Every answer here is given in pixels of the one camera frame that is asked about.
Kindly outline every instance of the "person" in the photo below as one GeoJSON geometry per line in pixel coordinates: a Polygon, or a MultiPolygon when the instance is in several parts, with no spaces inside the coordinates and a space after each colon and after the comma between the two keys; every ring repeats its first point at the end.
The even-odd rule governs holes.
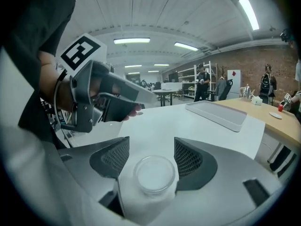
{"type": "MultiPolygon", "coordinates": [[[[297,43],[293,37],[293,34],[291,32],[291,30],[289,28],[284,29],[282,31],[282,33],[280,34],[280,38],[282,41],[288,42],[288,44],[290,45],[291,49],[293,49],[294,51],[297,52],[298,55],[298,62],[296,64],[296,71],[295,71],[295,80],[298,82],[298,89],[301,89],[301,50],[299,49],[299,47],[297,46],[297,43]]],[[[292,102],[293,103],[297,103],[298,101],[300,101],[300,97],[298,95],[298,92],[296,93],[295,96],[293,96],[292,98],[292,102]]],[[[299,111],[296,113],[296,117],[297,120],[301,123],[300,121],[300,111],[301,111],[301,107],[299,107],[299,111]]],[[[289,148],[287,148],[285,145],[283,146],[283,148],[281,149],[281,151],[279,152],[279,154],[277,155],[277,157],[275,158],[274,162],[271,163],[269,165],[270,169],[272,171],[276,171],[281,164],[285,161],[285,159],[288,157],[288,155],[291,153],[291,150],[289,148]]],[[[284,171],[286,170],[286,168],[293,162],[293,160],[295,159],[295,154],[293,155],[293,157],[290,159],[290,161],[288,162],[287,165],[285,165],[278,173],[278,176],[281,176],[284,171]]]]}
{"type": "Polygon", "coordinates": [[[265,69],[264,75],[266,75],[266,74],[268,75],[270,85],[273,88],[272,92],[269,94],[269,105],[272,105],[273,99],[276,97],[275,91],[277,90],[277,81],[276,81],[276,78],[272,75],[272,66],[270,64],[265,64],[264,69],[265,69]]]}
{"type": "Polygon", "coordinates": [[[296,94],[292,97],[292,103],[299,103],[299,110],[296,111],[295,116],[301,124],[301,90],[297,91],[296,94]]]}
{"type": "MultiPolygon", "coordinates": [[[[70,21],[76,0],[31,0],[24,8],[14,28],[4,42],[4,48],[19,72],[34,89],[19,121],[19,127],[31,131],[41,141],[65,148],[50,126],[40,98],[53,103],[56,49],[70,21]]],[[[99,89],[101,80],[91,83],[91,96],[99,89]]],[[[113,86],[113,93],[119,88],[113,86]]],[[[69,82],[61,83],[57,97],[58,107],[71,111],[72,96],[69,82]]],[[[139,106],[129,116],[135,116],[139,106]]]]}
{"type": "Polygon", "coordinates": [[[291,49],[297,52],[298,62],[296,64],[295,80],[298,82],[297,90],[301,89],[301,49],[297,45],[293,33],[289,28],[286,28],[280,34],[282,41],[288,42],[291,49]]]}
{"type": "Polygon", "coordinates": [[[206,100],[207,90],[210,83],[210,75],[205,71],[203,65],[198,65],[198,75],[197,75],[197,91],[194,97],[194,102],[201,100],[206,100]]]}

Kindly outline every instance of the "fluorescent light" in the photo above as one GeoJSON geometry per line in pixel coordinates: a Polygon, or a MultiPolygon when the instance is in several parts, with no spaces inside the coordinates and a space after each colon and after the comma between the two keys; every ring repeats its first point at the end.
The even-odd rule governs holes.
{"type": "Polygon", "coordinates": [[[132,39],[117,39],[114,40],[115,44],[121,44],[121,43],[149,43],[150,38],[132,38],[132,39]]]}
{"type": "Polygon", "coordinates": [[[154,64],[154,66],[169,66],[167,64],[154,64]]]}
{"type": "Polygon", "coordinates": [[[239,0],[241,6],[243,7],[244,11],[246,12],[246,15],[248,16],[251,26],[253,28],[253,30],[257,30],[259,29],[259,25],[254,13],[254,10],[250,4],[249,0],[239,0]]]}
{"type": "Polygon", "coordinates": [[[131,67],[141,67],[142,65],[128,65],[128,66],[124,66],[125,68],[131,68],[131,67]]]}
{"type": "Polygon", "coordinates": [[[195,48],[195,47],[192,47],[192,46],[189,46],[189,45],[186,45],[186,44],[175,43],[174,45],[178,46],[178,47],[181,47],[181,48],[187,48],[187,49],[190,49],[190,50],[193,50],[193,51],[198,51],[198,48],[195,48]]]}

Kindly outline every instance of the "backpack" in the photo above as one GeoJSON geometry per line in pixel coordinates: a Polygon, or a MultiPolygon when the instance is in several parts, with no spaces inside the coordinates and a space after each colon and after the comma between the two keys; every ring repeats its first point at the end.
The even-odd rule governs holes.
{"type": "Polygon", "coordinates": [[[269,96],[272,92],[273,92],[273,86],[271,84],[269,75],[266,73],[261,79],[260,94],[269,96]]]}

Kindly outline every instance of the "shelving unit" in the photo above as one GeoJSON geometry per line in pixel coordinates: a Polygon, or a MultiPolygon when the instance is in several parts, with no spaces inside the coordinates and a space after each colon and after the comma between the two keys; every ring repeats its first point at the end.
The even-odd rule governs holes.
{"type": "Polygon", "coordinates": [[[197,80],[197,66],[194,65],[192,68],[178,71],[179,76],[179,82],[182,82],[182,89],[183,92],[186,94],[183,94],[185,97],[194,98],[196,87],[194,86],[194,89],[189,89],[189,87],[195,85],[195,81],[197,80]]]}
{"type": "Polygon", "coordinates": [[[204,65],[207,73],[210,74],[210,83],[209,83],[209,90],[215,90],[216,89],[216,83],[217,83],[217,64],[212,65],[209,61],[208,64],[204,65]]]}
{"type": "MultiPolygon", "coordinates": [[[[209,83],[209,90],[215,90],[216,89],[216,83],[217,83],[217,64],[212,65],[211,62],[209,61],[208,64],[203,64],[207,73],[209,73],[210,75],[210,83],[209,83]]],[[[182,88],[183,91],[194,91],[193,95],[189,95],[189,94],[184,94],[185,97],[190,97],[190,98],[194,98],[194,95],[196,94],[196,85],[195,85],[195,81],[197,80],[197,65],[194,65],[192,68],[186,69],[186,70],[182,70],[182,71],[178,71],[178,75],[179,75],[179,82],[182,82],[182,88]],[[192,84],[194,85],[194,89],[189,89],[190,86],[192,86],[192,84]]]]}

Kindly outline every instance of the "hand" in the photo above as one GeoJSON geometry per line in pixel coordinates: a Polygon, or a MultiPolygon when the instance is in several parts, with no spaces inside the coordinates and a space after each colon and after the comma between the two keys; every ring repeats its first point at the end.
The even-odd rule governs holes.
{"type": "MultiPolygon", "coordinates": [[[[90,81],[90,96],[95,96],[98,94],[99,88],[100,88],[100,84],[101,84],[102,79],[101,78],[97,78],[97,79],[92,79],[90,81]]],[[[120,88],[117,85],[113,85],[112,87],[112,94],[119,94],[120,93],[120,88]]],[[[130,119],[130,117],[134,117],[137,115],[137,112],[141,110],[141,106],[140,105],[136,105],[136,107],[134,108],[134,110],[132,110],[123,120],[127,121],[130,119]]]]}
{"type": "Polygon", "coordinates": [[[130,119],[130,117],[135,117],[135,116],[137,116],[137,112],[138,112],[138,111],[141,111],[141,106],[140,106],[140,105],[136,105],[136,107],[134,108],[134,110],[132,110],[132,111],[130,112],[130,114],[128,114],[123,120],[124,120],[124,121],[127,121],[127,120],[130,119]]]}

